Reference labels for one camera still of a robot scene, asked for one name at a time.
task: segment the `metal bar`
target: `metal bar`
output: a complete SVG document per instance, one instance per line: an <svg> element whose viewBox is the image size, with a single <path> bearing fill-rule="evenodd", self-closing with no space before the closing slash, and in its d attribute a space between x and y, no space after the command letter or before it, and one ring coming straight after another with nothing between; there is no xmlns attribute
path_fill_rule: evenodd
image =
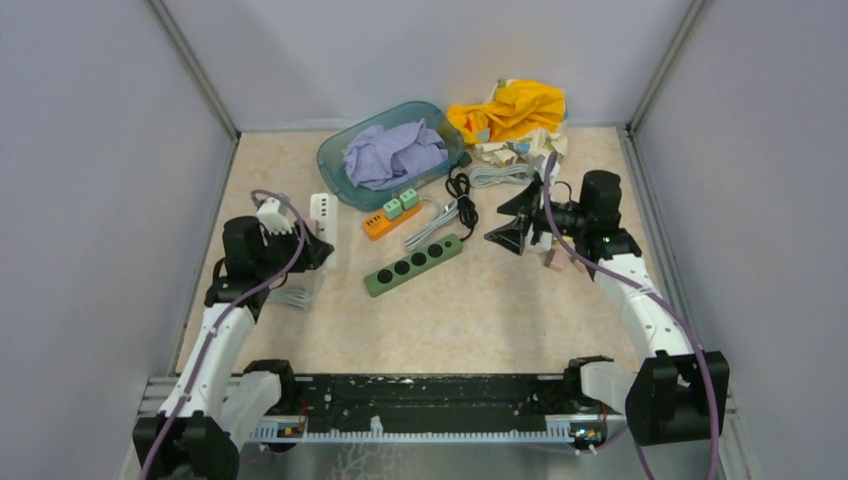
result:
<svg viewBox="0 0 848 480"><path fill-rule="evenodd" d="M194 307L194 298L197 296L197 291L200 288L200 277L203 275L203 265L206 262L206 252L209 249L209 244L212 242L212 234L215 232L215 224L218 221L218 212L221 210L221 204L224 201L224 191L227 188L227 182L230 178L230 172L233 168L233 162L236 158L236 153L238 152L239 139L238 137L233 139L233 143L230 146L230 155L227 160L227 168L223 170L223 174L220 178L218 178L214 185L210 185L210 192L215 194L215 197L212 199L214 202L215 208L210 212L210 217L208 218L206 225L206 235L204 236L203 244L206 248L202 248L198 250L198 256L194 263L194 279L189 286L189 295L185 297L185 304L183 305L182 315L179 317L183 321L183 325L188 325L189 316L191 315L191 310ZM185 328L180 330L179 335L174 341L174 345L171 346L171 358L168 363L168 370L166 372L170 375L173 375L177 368L177 362L180 358L180 349L183 345L183 340L185 339Z"/></svg>
<svg viewBox="0 0 848 480"><path fill-rule="evenodd" d="M171 15L171 11L168 10L168 7L165 5L164 0L145 0L145 3L147 3L148 7L150 7L150 11L153 13L153 16L156 17L156 20L159 22L159 26L162 27L162 30L165 32L165 36L168 37L168 41L177 53L177 57L180 59L180 62L186 68L192 80L194 80L194 84L200 91L200 95L203 97L203 100L206 101L206 104L221 123L221 126L227 131L227 135L229 135L233 141L237 141L240 133L233 123L232 117L227 111L226 106L224 106L224 102L221 101L221 98L215 90L215 87L212 85L212 82L209 81L209 77L207 77L206 73L203 71L203 68L197 60L197 56L194 54L191 45L189 45L180 30L179 25L177 25L177 22Z"/></svg>
<svg viewBox="0 0 848 480"><path fill-rule="evenodd" d="M674 39L672 39L671 45L669 45L662 61L660 61L660 65L657 67L656 72L654 72L654 76L651 78L651 83L648 84L648 89L645 91L644 95L642 95L642 99L639 100L639 105L636 107L633 119L630 120L631 132L637 132L639 127L642 126L642 123L645 120L645 115L647 115L651 106L653 106L660 88L665 85L666 79L668 78L672 67L677 63L677 60L680 57L680 52L686 45L692 30L697 22L703 17L704 12L710 4L712 4L712 2L713 0L693 0L692 4L689 6L689 10L683 17L683 22L674 34Z"/></svg>
<svg viewBox="0 0 848 480"><path fill-rule="evenodd" d="M685 318L691 318L690 309L683 294L679 271L675 264L674 255L668 242L668 234L665 232L664 223L657 207L656 195L648 179L645 165L636 150L633 139L624 128L618 129L621 152L624 155L624 164L630 174L633 188L636 192L636 203L639 214L642 216L642 224L645 227L645 235L648 246L654 258L654 267L659 276L660 290L663 296L674 305Z"/></svg>
<svg viewBox="0 0 848 480"><path fill-rule="evenodd" d="M634 137L624 128L620 128L619 140L621 150L624 154L624 163L630 173L633 188L636 191L639 213L645 226L648 237L649 248L654 257L654 264L658 270L657 275L663 295L674 305L678 311L689 320L692 329L698 331L692 308L687 298L685 287L680 281L680 267L677 264L668 240L665 229L666 223L662 221L656 190L650 180L647 167L644 164L644 155L639 147L638 137ZM727 479L759 479L762 478L761 470L751 449L748 437L735 403L732 392L728 394L727 409L725 411L724 430L719 444L722 463L722 474Z"/></svg>

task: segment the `white connector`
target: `white connector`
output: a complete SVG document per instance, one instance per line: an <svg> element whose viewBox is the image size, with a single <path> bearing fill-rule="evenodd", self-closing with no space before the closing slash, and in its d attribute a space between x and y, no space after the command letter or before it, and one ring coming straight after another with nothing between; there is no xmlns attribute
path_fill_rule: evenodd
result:
<svg viewBox="0 0 848 480"><path fill-rule="evenodd" d="M268 198L256 210L256 218L272 235L292 232L291 223L286 218L286 207L276 198Z"/></svg>

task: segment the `lavender towel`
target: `lavender towel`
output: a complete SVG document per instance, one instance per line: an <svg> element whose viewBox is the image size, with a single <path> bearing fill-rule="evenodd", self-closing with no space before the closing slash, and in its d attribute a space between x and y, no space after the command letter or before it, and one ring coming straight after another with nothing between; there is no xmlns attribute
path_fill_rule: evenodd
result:
<svg viewBox="0 0 848 480"><path fill-rule="evenodd" d="M354 186L388 190L448 158L442 137L424 119L385 130L363 130L345 150L345 171Z"/></svg>

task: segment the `gray wall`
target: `gray wall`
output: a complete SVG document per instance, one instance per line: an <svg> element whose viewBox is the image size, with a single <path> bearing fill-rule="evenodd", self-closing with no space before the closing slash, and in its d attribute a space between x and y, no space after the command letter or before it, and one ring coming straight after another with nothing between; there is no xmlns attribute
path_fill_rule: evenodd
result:
<svg viewBox="0 0 848 480"><path fill-rule="evenodd" d="M626 121L689 0L168 1L242 130L338 127L407 100L565 87L570 119Z"/></svg>
<svg viewBox="0 0 848 480"><path fill-rule="evenodd" d="M144 2L0 2L0 478L114 478L229 140Z"/></svg>
<svg viewBox="0 0 848 480"><path fill-rule="evenodd" d="M848 4L716 1L639 133L764 478L844 478Z"/></svg>

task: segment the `white cable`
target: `white cable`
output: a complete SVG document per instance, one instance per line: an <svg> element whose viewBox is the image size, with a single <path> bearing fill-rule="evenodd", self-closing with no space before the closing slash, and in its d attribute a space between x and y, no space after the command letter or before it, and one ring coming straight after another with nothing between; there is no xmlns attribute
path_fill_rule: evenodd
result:
<svg viewBox="0 0 848 480"><path fill-rule="evenodd" d="M433 200L432 198L422 197L422 201L427 201L436 206L436 215L430 220L424 228L418 230L413 233L406 239L406 251L411 252L416 248L420 247L424 240L427 240L427 237L433 234L436 230L442 228L448 223L452 222L454 218L459 214L459 210L457 209L458 202L456 199L451 200L445 205L444 208L439 206L439 204Z"/></svg>
<svg viewBox="0 0 848 480"><path fill-rule="evenodd" d="M499 183L527 185L533 179L535 169L532 165L519 164L508 167L489 167L480 165L471 169L468 178L474 188L486 188Z"/></svg>

